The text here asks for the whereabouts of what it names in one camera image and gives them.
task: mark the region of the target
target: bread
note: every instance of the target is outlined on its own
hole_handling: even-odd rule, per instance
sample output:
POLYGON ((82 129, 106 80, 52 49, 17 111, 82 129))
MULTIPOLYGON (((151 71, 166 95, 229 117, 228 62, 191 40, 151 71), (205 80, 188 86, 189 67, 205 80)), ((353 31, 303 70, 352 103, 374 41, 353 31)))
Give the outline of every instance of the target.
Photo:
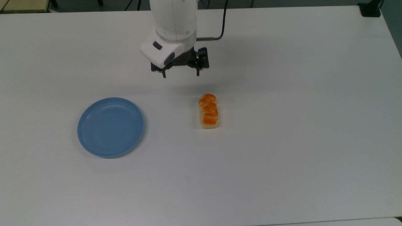
POLYGON ((219 125, 218 108, 216 97, 213 94, 206 93, 198 101, 200 111, 200 123, 204 129, 214 129, 219 125))

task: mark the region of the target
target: black cable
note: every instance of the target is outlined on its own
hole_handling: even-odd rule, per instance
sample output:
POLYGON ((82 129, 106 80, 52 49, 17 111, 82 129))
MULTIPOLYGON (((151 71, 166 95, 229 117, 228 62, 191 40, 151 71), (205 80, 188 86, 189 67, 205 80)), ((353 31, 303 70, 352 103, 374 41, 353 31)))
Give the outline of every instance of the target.
POLYGON ((4 8, 6 7, 6 5, 7 5, 7 3, 8 3, 9 1, 10 1, 10 0, 7 0, 7 2, 4 4, 3 8, 1 8, 0 13, 3 12, 4 8))
MULTIPOLYGON (((127 5, 127 7, 126 7, 126 9, 125 9, 124 11, 127 11, 128 7, 130 6, 130 4, 131 4, 132 2, 133 2, 133 0, 131 0, 131 1, 128 3, 128 5, 127 5)), ((139 11, 140 6, 141 6, 141 0, 138 0, 137 11, 139 11)))
POLYGON ((213 41, 213 40, 219 40, 223 37, 224 32, 225 32, 225 20, 226 20, 226 9, 228 8, 228 1, 226 0, 225 2, 225 8, 224 8, 224 17, 222 19, 222 32, 221 35, 217 38, 214 37, 203 37, 203 38, 197 38, 197 41, 213 41))
POLYGON ((130 4, 133 2, 133 0, 130 0, 130 2, 128 3, 126 9, 124 11, 127 11, 128 7, 130 6, 130 4))
POLYGON ((226 20, 226 9, 228 8, 228 1, 229 1, 229 0, 226 0, 226 2, 225 2, 224 18, 223 18, 223 20, 222 20, 222 33, 221 33, 221 36, 219 36, 219 37, 217 37, 217 38, 214 38, 214 40, 219 40, 219 39, 221 39, 221 38, 223 37, 223 35, 224 35, 224 32, 225 32, 225 20, 226 20))
POLYGON ((137 11, 139 11, 140 6, 141 6, 141 0, 138 0, 137 11))

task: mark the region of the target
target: table surface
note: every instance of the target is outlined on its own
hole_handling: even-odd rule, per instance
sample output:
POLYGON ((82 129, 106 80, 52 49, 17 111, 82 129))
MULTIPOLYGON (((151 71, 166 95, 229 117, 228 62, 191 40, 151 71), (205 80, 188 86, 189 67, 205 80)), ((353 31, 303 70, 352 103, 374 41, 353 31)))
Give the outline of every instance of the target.
POLYGON ((48 4, 49 0, 10 0, 4 7, 3 12, 46 12, 48 4))
MULTIPOLYGON (((218 36, 222 10, 197 12, 218 36)), ((402 60, 357 6, 231 9, 210 68, 150 71, 150 12, 0 15, 0 222, 261 225, 402 215, 402 60), (201 129, 198 98, 218 98, 201 129), (128 155, 76 127, 97 100, 145 115, 128 155)))

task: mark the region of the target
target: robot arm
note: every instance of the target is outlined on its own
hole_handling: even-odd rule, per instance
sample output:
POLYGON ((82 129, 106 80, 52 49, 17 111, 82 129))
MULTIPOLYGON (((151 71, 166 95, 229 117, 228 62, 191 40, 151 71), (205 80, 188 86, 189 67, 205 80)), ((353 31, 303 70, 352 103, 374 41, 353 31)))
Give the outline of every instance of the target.
POLYGON ((188 65, 197 72, 208 68, 206 48, 194 51, 197 0, 150 0, 150 6, 155 27, 140 51, 151 62, 151 70, 165 77, 165 70, 172 66, 188 65))

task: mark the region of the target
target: blue plate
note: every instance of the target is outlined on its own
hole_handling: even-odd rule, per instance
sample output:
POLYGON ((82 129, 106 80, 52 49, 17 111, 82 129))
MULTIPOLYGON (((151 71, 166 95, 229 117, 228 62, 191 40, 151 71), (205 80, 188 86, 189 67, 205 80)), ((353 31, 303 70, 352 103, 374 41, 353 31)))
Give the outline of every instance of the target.
POLYGON ((123 98, 92 104, 78 122, 78 139, 91 154, 117 157, 132 150, 142 137, 144 118, 139 108, 123 98))

